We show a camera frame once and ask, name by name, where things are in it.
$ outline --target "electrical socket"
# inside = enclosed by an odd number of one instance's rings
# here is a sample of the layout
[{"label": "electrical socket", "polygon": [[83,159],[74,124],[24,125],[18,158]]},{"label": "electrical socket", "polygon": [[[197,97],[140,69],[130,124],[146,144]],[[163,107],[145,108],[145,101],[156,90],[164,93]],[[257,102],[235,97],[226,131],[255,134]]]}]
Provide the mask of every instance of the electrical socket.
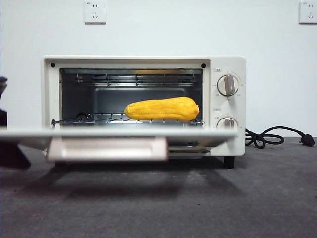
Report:
[{"label": "electrical socket", "polygon": [[299,4],[299,23],[317,24],[317,1],[304,1]]},{"label": "electrical socket", "polygon": [[86,24],[106,24],[106,2],[84,2],[84,21]]}]

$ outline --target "temperature knob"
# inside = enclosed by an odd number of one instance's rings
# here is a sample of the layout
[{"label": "temperature knob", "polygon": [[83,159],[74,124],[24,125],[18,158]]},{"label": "temperature knob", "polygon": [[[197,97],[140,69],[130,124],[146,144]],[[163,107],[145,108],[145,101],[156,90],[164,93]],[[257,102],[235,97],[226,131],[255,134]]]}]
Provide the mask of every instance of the temperature knob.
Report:
[{"label": "temperature knob", "polygon": [[217,128],[219,129],[237,129],[237,127],[237,122],[232,118],[223,118],[217,124]]},{"label": "temperature knob", "polygon": [[238,79],[232,74],[221,77],[218,81],[218,91],[224,96],[232,96],[238,91]]}]

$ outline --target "corn cob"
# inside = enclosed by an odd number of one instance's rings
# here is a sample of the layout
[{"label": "corn cob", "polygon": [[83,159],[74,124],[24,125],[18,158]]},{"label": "corn cob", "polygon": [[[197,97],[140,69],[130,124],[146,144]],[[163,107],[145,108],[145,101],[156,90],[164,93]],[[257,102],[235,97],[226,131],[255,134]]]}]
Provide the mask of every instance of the corn cob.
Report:
[{"label": "corn cob", "polygon": [[124,109],[131,119],[174,119],[188,121],[199,113],[198,105],[188,97],[152,99],[131,103]]}]

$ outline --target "toaster oven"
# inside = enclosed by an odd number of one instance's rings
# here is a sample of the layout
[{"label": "toaster oven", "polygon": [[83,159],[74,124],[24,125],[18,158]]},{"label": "toaster oven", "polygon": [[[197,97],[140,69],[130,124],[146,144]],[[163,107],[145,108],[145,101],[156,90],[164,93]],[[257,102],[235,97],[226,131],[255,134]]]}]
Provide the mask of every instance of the toaster oven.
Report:
[{"label": "toaster oven", "polygon": [[[48,161],[164,161],[245,152],[246,61],[241,56],[45,56],[42,128],[1,129],[0,140],[45,152]],[[191,121],[135,120],[126,105],[192,98]]]}]

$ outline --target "black power cord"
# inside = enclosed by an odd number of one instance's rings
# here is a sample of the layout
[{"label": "black power cord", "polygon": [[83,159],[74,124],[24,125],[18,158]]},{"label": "black power cord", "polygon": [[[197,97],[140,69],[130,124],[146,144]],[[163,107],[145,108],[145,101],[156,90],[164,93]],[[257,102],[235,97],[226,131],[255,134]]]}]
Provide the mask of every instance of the black power cord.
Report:
[{"label": "black power cord", "polygon": [[[304,134],[299,130],[295,130],[295,129],[285,127],[285,126],[275,126],[275,127],[271,127],[269,129],[263,131],[261,134],[255,134],[254,132],[246,129],[246,136],[247,136],[246,146],[249,146],[253,143],[254,146],[257,147],[258,149],[263,149],[266,146],[266,144],[271,144],[271,145],[282,144],[284,142],[284,138],[282,136],[275,135],[275,134],[267,134],[269,131],[272,131],[275,129],[285,129],[285,130],[290,130],[290,131],[298,133],[302,137],[300,142],[303,145],[313,146],[315,144],[314,139],[309,134]],[[278,138],[279,141],[267,140],[267,139],[265,139],[265,137]]]}]

